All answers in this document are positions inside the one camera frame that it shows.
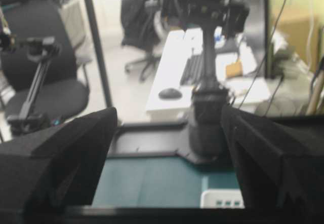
black office chair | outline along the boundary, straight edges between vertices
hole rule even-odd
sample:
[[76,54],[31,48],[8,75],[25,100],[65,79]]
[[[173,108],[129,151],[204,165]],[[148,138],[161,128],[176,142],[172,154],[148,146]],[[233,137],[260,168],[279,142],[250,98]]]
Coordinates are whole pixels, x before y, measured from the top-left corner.
[[[0,0],[3,4],[19,1],[5,11],[11,32],[20,38],[54,36],[62,46],[54,58],[44,86],[35,103],[35,112],[46,113],[50,120],[66,120],[83,111],[89,101],[89,86],[76,77],[76,57],[58,6],[52,0]],[[26,57],[26,49],[2,55],[2,67],[9,84],[16,91],[6,105],[5,115],[18,115],[27,97],[37,64]]]
[[160,61],[160,56],[154,56],[153,48],[160,42],[154,28],[154,13],[145,9],[147,0],[123,0],[121,5],[121,23],[125,37],[122,46],[133,46],[145,52],[144,59],[135,60],[125,65],[125,72],[129,73],[134,65],[146,62],[140,81],[147,79],[146,71]]

computer monitor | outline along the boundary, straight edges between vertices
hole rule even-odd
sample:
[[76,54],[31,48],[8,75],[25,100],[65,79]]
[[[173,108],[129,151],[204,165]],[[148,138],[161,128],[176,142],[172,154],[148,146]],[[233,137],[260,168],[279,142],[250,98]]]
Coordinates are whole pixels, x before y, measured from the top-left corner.
[[[260,64],[269,44],[270,33],[270,2],[269,0],[242,0],[250,7],[250,14],[245,25],[245,37],[251,47],[256,61]],[[260,76],[270,77],[270,60],[266,58]]]

black pole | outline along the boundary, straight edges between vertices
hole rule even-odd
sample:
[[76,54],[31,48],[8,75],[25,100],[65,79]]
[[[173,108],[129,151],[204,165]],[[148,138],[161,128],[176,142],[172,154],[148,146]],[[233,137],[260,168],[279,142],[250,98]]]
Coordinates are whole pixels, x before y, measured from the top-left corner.
[[99,68],[103,92],[105,95],[106,106],[111,107],[112,102],[111,102],[110,89],[109,89],[109,84],[108,84],[108,76],[107,76],[107,72],[106,72],[105,59],[103,56],[101,41],[100,41],[100,37],[99,37],[99,30],[98,30],[98,24],[97,24],[95,8],[93,5],[93,0],[85,0],[85,3],[86,3],[86,8],[87,8],[92,38],[93,38],[93,42],[95,45],[98,68]]
[[204,76],[206,79],[216,78],[215,29],[213,26],[202,29],[204,37]]

keyboard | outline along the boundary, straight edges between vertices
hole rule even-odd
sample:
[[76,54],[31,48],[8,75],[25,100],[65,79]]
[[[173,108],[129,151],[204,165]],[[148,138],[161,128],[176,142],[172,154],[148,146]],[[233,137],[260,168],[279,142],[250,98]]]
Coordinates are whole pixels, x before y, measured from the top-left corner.
[[[234,39],[228,39],[223,47],[215,49],[216,54],[223,53],[237,53],[238,46]],[[180,81],[181,86],[193,86],[196,85],[203,74],[203,54],[192,55],[187,60],[186,67],[183,71]]]
[[181,86],[192,86],[199,82],[203,73],[203,55],[193,55],[187,60],[186,67],[183,71],[180,81]]

computer mouse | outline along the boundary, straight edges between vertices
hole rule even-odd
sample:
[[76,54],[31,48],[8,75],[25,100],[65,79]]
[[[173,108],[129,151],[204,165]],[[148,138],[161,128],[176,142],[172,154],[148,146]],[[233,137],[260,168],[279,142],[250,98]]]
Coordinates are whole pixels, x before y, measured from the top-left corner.
[[182,93],[181,91],[174,89],[174,88],[167,88],[162,90],[159,94],[158,94],[160,99],[163,100],[176,100],[176,99],[180,99],[182,97]]

